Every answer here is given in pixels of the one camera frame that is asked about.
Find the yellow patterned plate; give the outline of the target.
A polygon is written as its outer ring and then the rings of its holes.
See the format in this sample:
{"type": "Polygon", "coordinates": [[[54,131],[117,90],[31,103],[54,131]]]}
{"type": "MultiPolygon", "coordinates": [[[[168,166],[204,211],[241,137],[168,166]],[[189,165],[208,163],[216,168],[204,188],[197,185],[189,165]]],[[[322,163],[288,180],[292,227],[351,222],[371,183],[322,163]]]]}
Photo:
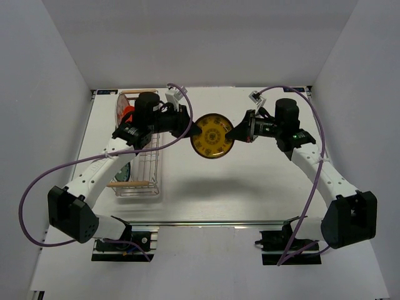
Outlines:
{"type": "Polygon", "coordinates": [[[218,113],[201,116],[195,125],[201,129],[201,134],[190,138],[194,151],[206,159],[219,159],[225,156],[234,146],[232,139],[226,134],[233,128],[230,120],[218,113]]]}

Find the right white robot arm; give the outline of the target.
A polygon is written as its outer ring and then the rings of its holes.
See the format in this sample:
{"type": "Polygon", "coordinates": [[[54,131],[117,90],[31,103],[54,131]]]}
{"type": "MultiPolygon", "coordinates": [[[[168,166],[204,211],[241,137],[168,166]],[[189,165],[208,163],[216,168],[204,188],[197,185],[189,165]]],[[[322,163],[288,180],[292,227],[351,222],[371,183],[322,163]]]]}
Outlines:
{"type": "Polygon", "coordinates": [[[300,128],[299,108],[293,99],[275,103],[273,117],[246,111],[244,119],[226,137],[251,143],[256,136],[274,138],[278,149],[311,181],[322,196],[327,211],[321,220],[307,217],[304,229],[291,227],[282,233],[283,244],[297,249],[305,239],[325,241],[333,249],[369,240],[376,235],[378,200],[371,191],[360,191],[346,181],[334,166],[323,160],[316,140],[300,128]]]}

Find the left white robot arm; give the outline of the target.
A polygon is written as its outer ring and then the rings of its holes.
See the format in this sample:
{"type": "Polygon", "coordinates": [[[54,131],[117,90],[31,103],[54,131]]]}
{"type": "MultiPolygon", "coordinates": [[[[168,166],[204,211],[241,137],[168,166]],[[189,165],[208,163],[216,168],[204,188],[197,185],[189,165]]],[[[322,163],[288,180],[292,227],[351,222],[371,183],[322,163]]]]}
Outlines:
{"type": "Polygon", "coordinates": [[[102,154],[64,187],[54,186],[47,195],[49,223],[75,241],[110,240],[118,249],[131,245],[131,225],[114,216],[93,212],[98,197],[115,175],[140,152],[147,150],[154,134],[171,133],[176,139],[201,133],[193,123],[183,87],[169,87],[162,103],[156,92],[142,92],[122,110],[118,127],[102,154]]]}

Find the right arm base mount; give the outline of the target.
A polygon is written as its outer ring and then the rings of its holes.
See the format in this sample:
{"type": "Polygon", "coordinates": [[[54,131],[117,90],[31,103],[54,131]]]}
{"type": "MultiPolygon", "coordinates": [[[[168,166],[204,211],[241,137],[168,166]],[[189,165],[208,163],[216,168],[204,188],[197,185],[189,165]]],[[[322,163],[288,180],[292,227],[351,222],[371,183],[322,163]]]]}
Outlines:
{"type": "MultiPolygon", "coordinates": [[[[279,230],[260,231],[261,238],[254,245],[262,252],[262,264],[264,266],[276,265],[284,252],[293,230],[293,220],[284,221],[279,230]]],[[[322,264],[319,254],[319,245],[313,244],[303,252],[289,258],[283,263],[284,266],[320,265],[322,264]]]]}

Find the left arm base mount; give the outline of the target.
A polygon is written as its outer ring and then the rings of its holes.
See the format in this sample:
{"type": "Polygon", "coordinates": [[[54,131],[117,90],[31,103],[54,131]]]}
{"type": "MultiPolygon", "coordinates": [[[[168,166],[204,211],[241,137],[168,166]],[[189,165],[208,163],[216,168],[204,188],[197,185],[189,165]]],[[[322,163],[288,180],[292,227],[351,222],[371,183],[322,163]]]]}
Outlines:
{"type": "Polygon", "coordinates": [[[115,263],[149,263],[153,260],[159,227],[133,227],[132,244],[116,244],[97,239],[94,242],[91,261],[115,263]]]}

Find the orange plate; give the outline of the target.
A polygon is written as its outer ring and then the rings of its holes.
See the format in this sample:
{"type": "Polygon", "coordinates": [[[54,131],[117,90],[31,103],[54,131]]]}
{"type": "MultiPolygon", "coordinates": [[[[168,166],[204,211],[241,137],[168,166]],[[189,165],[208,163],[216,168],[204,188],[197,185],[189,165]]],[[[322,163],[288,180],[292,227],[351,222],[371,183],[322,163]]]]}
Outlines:
{"type": "Polygon", "coordinates": [[[121,123],[132,123],[134,111],[135,111],[134,106],[125,107],[122,113],[121,123]]]}

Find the teal blue patterned plate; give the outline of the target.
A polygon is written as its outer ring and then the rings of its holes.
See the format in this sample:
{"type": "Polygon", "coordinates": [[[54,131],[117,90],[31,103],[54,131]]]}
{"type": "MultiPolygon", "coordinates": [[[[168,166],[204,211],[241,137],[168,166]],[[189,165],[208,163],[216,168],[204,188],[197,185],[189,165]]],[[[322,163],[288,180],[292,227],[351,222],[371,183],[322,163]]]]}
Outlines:
{"type": "Polygon", "coordinates": [[[114,176],[114,181],[116,182],[128,182],[131,178],[131,163],[128,162],[124,167],[122,167],[114,176]]]}

